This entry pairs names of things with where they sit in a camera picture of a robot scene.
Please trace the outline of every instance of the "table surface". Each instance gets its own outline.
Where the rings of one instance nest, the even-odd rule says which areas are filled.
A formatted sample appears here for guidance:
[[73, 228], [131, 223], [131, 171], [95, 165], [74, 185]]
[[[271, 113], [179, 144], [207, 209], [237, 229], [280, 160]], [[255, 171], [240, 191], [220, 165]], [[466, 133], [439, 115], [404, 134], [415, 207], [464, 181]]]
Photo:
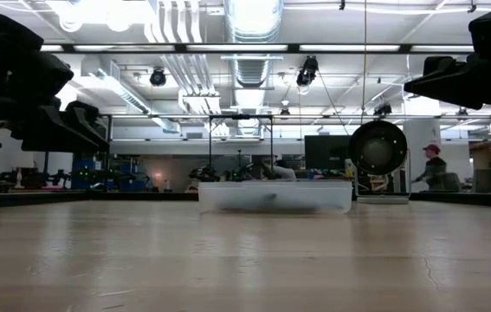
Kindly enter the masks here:
[[491, 311], [491, 207], [0, 209], [0, 311]]

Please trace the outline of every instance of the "black bracket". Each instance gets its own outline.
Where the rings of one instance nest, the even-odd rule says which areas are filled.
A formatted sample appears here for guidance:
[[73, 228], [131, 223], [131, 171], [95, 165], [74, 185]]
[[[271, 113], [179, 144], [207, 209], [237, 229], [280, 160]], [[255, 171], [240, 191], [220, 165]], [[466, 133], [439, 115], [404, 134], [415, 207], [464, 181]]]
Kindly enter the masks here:
[[468, 9], [468, 13], [474, 13], [477, 8], [478, 7], [475, 4], [475, 0], [470, 0], [470, 9]]

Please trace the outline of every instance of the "wooden table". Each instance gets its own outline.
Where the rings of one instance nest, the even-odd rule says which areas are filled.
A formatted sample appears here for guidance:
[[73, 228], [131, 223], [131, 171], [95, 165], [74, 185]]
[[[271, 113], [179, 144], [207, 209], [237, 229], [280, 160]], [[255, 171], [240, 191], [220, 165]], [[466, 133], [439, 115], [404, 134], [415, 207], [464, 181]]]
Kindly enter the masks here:
[[0, 311], [491, 311], [491, 208], [0, 209]]

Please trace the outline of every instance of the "red object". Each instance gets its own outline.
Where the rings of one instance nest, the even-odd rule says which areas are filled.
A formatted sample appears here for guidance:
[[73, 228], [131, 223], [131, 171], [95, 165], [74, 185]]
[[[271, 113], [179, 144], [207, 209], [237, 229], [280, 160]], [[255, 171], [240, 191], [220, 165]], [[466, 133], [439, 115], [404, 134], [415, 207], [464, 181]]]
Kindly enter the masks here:
[[435, 153], [440, 153], [442, 150], [439, 149], [439, 146], [435, 145], [435, 144], [430, 144], [428, 146], [426, 146], [425, 148], [423, 148], [424, 151], [434, 151]]

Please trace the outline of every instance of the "ceiling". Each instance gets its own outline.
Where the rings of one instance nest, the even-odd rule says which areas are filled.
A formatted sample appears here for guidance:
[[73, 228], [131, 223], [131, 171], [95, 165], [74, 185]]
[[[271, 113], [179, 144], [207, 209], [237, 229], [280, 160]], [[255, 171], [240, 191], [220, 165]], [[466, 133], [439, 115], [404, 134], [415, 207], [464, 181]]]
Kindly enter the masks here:
[[[491, 9], [491, 0], [476, 3], [480, 9]], [[223, 1], [202, 0], [199, 4], [200, 29], [204, 41], [227, 42], [224, 16], [219, 14], [221, 10], [223, 12]], [[467, 13], [470, 1], [465, 0], [377, 0], [367, 4], [368, 8], [380, 10], [433, 10], [436, 7], [440, 10], [462, 9], [461, 12], [434, 15], [366, 13], [365, 16], [363, 11], [355, 10], [362, 9], [365, 4], [358, 0], [346, 1], [345, 10], [328, 9], [328, 4], [339, 4], [339, 1], [285, 0], [278, 41], [362, 43], [366, 36], [366, 41], [370, 43], [470, 44], [468, 23], [486, 13]], [[147, 4], [145, 0], [133, 0], [126, 1], [123, 5], [139, 10], [140, 5]], [[67, 33], [59, 27], [59, 17], [54, 12], [19, 11], [49, 9], [42, 1], [0, 1], [0, 13], [26, 25], [49, 43], [147, 42], [141, 23], [135, 23], [124, 32], [111, 31], [105, 24], [84, 24], [80, 30]], [[313, 81], [308, 94], [299, 96], [293, 82], [296, 70], [305, 57], [306, 55], [282, 55], [282, 60], [272, 61], [268, 90], [263, 109], [259, 113], [277, 114], [282, 108], [281, 101], [288, 100], [291, 114], [331, 114], [334, 111], [332, 102], [342, 114], [360, 114], [361, 105], [366, 103], [370, 114], [370, 109], [375, 104], [370, 99], [377, 94], [383, 96], [383, 101], [390, 102], [394, 113], [401, 113], [401, 82], [422, 74], [426, 55], [317, 55], [322, 77], [318, 76]], [[156, 112], [182, 113], [177, 104], [179, 87], [168, 71], [165, 86], [153, 88], [149, 83], [153, 67], [164, 65], [159, 55], [100, 55], [99, 58], [102, 64], [116, 62], [120, 65], [121, 80], [149, 101]], [[220, 94], [220, 106], [229, 111], [236, 106], [230, 64], [221, 60], [220, 55], [212, 54], [207, 55], [207, 63], [216, 91]], [[83, 87], [81, 96], [99, 107], [103, 113], [132, 112], [111, 90], [88, 88], [88, 77], [76, 78], [76, 81]], [[456, 106], [442, 104], [444, 114], [456, 110]], [[478, 114], [491, 114], [491, 107], [485, 107]]]

